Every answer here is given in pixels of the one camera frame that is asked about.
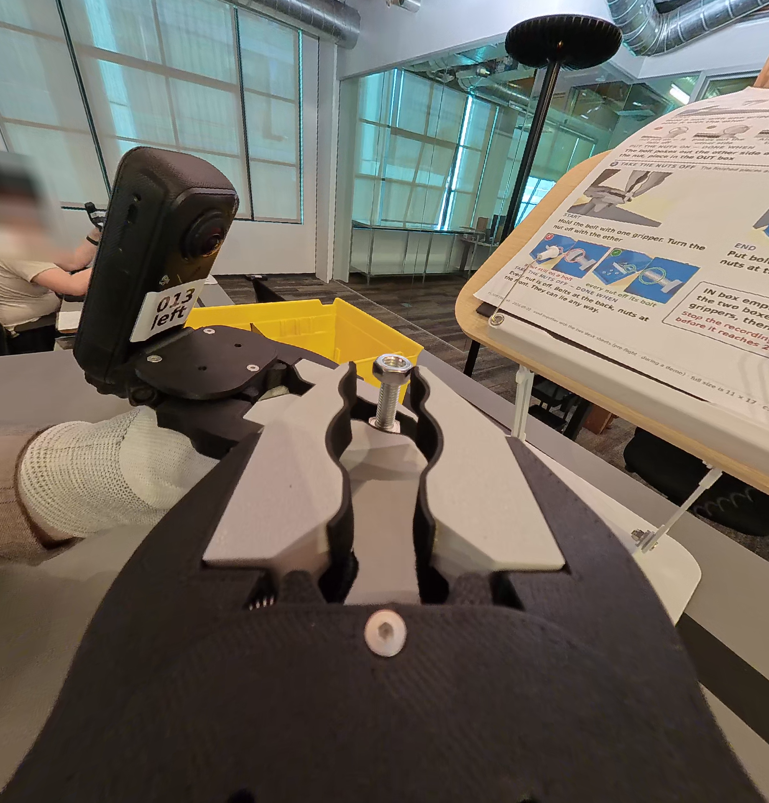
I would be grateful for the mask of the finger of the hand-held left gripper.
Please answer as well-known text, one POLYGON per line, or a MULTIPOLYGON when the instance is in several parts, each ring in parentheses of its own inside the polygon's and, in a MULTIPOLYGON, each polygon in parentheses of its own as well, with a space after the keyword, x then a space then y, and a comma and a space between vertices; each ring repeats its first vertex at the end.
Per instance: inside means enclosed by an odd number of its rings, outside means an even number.
POLYGON ((368 423, 351 422, 348 474, 352 483, 396 481, 418 477, 427 461, 406 435, 378 430, 368 423))
POLYGON ((339 409, 339 367, 286 366, 282 384, 289 394, 279 407, 291 409, 339 409))

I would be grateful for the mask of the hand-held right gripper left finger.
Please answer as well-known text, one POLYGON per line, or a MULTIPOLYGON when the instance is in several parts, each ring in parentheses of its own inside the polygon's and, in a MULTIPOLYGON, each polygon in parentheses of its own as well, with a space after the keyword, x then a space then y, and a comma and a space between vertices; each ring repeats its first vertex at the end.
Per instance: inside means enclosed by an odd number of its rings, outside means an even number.
POLYGON ((267 418, 203 554, 208 567, 265 570, 276 585, 305 571, 327 601, 345 601, 358 563, 340 457, 351 442, 357 381, 348 362, 302 396, 261 403, 267 418))

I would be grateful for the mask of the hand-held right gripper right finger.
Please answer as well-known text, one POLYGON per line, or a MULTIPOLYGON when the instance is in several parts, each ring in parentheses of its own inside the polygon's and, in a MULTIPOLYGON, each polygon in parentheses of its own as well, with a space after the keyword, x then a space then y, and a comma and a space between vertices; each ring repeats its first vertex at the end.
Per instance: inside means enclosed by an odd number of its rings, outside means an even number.
POLYGON ((419 476, 412 537, 419 599, 440 604, 460 576, 556 572, 566 561, 512 449, 520 443, 432 371, 410 398, 419 476))

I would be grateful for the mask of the yellow plastic bin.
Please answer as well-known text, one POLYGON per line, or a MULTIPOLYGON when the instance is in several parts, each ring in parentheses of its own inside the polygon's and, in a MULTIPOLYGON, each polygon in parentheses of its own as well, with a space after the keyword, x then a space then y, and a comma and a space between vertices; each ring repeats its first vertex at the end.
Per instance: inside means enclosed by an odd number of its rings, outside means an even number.
POLYGON ((331 304, 301 299, 267 304, 197 307, 186 326, 214 325, 258 332, 271 340, 316 353, 336 364, 352 361, 359 376, 373 377, 375 358, 385 353, 407 356, 416 363, 423 346, 343 299, 331 304))

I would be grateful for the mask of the silver hex bolt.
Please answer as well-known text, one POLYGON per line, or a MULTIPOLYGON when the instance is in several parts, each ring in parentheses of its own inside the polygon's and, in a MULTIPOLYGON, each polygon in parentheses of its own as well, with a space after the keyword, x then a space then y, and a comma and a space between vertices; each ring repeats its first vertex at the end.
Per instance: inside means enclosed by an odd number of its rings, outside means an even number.
POLYGON ((401 388, 401 385, 381 381, 376 413, 368 420, 370 426, 390 434, 400 433, 400 424, 396 416, 401 388))

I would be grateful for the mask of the person's left hand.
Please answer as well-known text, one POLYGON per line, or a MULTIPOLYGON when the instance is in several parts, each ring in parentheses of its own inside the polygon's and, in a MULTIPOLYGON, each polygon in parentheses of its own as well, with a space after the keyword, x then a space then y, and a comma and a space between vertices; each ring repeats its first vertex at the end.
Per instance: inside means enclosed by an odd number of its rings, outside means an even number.
POLYGON ((44 430, 20 458, 18 493, 52 540, 84 538, 154 526, 217 465, 188 437, 160 427, 153 409, 138 407, 44 430))

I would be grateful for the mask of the wooden document stand board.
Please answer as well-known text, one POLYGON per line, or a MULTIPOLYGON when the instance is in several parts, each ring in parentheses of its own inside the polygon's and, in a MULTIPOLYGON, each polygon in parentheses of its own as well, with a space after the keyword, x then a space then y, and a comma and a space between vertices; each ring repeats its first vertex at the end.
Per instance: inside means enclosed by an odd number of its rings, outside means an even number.
POLYGON ((457 321, 769 494, 769 59, 561 177, 457 321))

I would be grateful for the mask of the printed instruction sheet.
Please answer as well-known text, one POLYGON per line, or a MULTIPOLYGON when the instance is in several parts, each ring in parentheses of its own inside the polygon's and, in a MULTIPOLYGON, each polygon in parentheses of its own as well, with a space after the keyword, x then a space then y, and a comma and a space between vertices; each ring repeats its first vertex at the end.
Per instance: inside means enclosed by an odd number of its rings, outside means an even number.
POLYGON ((769 426, 769 89, 631 135, 476 296, 769 426))

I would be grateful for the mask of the black floor lamp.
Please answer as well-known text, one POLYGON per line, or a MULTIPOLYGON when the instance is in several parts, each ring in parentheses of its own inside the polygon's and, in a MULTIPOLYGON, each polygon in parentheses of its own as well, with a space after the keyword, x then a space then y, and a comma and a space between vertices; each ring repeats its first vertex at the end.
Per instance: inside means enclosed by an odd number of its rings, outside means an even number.
POLYGON ((543 69, 544 73, 500 243, 507 240, 517 224, 522 198, 560 71, 563 68, 582 70, 599 66, 618 52, 621 42, 620 27, 610 19, 582 14, 552 14, 528 18, 515 24, 507 32, 507 55, 524 66, 543 69))

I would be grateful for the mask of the silver ventilation duct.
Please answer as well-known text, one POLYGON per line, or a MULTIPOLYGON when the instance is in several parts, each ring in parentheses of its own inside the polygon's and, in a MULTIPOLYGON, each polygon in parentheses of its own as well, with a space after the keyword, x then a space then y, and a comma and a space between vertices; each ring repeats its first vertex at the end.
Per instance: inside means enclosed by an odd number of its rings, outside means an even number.
POLYGON ((639 57, 674 51, 768 6, 769 1, 688 1, 663 12, 653 1, 608 1, 623 43, 639 57))
POLYGON ((356 46, 361 19, 352 5, 339 1, 228 1, 241 10, 257 11, 279 22, 291 24, 339 47, 356 46))

